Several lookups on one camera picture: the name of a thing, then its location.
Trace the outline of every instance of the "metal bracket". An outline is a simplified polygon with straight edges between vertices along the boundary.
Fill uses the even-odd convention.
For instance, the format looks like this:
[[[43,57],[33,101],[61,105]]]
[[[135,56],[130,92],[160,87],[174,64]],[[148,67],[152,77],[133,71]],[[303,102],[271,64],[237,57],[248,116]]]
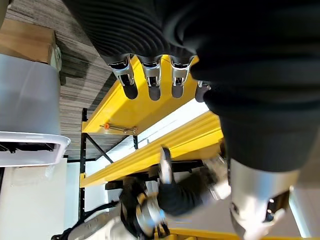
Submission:
[[[125,126],[117,126],[117,125],[113,125],[113,124],[109,124],[109,123],[105,123],[104,125],[100,125],[100,127],[103,127],[105,130],[116,130],[116,131],[120,131],[123,132],[123,134],[128,135],[129,132],[132,132],[132,135],[137,134],[137,128],[134,127],[125,127]]]

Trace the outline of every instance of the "silver metal cylinder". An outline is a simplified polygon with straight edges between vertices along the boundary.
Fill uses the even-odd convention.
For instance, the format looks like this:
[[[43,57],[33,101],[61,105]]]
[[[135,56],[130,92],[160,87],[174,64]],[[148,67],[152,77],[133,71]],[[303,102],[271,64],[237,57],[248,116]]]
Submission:
[[[165,212],[159,207],[157,197],[148,198],[136,213],[136,219],[147,236],[152,236],[154,228],[165,220]]]

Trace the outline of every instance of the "robotic arm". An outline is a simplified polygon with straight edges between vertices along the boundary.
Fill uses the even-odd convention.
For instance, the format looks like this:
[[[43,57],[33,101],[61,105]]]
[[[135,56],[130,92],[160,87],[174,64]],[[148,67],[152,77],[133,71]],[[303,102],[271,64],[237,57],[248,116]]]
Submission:
[[[165,237],[170,234],[165,224],[166,216],[186,214],[200,205],[223,200],[231,193],[228,165],[220,156],[206,160],[203,167],[176,183],[170,151],[163,147],[159,179],[157,195],[147,195],[145,184],[132,180],[124,186],[119,203],[111,212],[100,213],[87,222],[76,224],[53,239],[154,239],[155,229],[158,236]]]

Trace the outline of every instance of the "black diagonal brace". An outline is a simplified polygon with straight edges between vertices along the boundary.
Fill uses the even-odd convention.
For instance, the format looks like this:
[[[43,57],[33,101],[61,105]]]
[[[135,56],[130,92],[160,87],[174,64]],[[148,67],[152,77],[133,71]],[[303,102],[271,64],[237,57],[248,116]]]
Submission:
[[[95,140],[88,134],[88,133],[83,133],[85,134],[85,137],[92,143],[92,145],[98,149],[98,151],[104,156],[111,164],[114,163],[114,161],[111,160],[111,158],[103,151],[103,149],[96,143]]]

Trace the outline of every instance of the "silver joint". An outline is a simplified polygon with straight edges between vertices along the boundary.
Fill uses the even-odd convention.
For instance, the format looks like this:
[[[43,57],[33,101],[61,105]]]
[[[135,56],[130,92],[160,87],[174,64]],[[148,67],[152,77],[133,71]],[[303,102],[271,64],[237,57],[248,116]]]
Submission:
[[[148,86],[159,87],[161,81],[161,58],[155,62],[143,62],[142,69]]]
[[[191,62],[188,64],[179,64],[171,60],[171,66],[172,66],[172,85],[174,87],[176,86],[183,87],[187,81]]]
[[[137,209],[136,219],[147,236],[152,236],[154,228],[165,220],[165,212],[159,207],[156,196],[148,198],[142,204],[141,208]]]
[[[109,67],[115,77],[120,81],[122,86],[129,86],[135,84],[134,70],[130,63],[130,58],[127,56],[123,61],[110,63]]]
[[[204,81],[198,81],[198,87],[199,88],[207,88],[207,89],[211,89],[211,87],[210,87],[210,85],[209,84],[207,84],[207,83],[205,83]]]
[[[171,184],[173,181],[171,153],[166,147],[161,149],[159,178],[163,184]]]
[[[215,182],[209,187],[214,200],[219,201],[227,198],[231,194],[231,187],[229,186],[228,181],[227,162],[218,155],[215,158],[204,161],[204,164],[215,179]]]

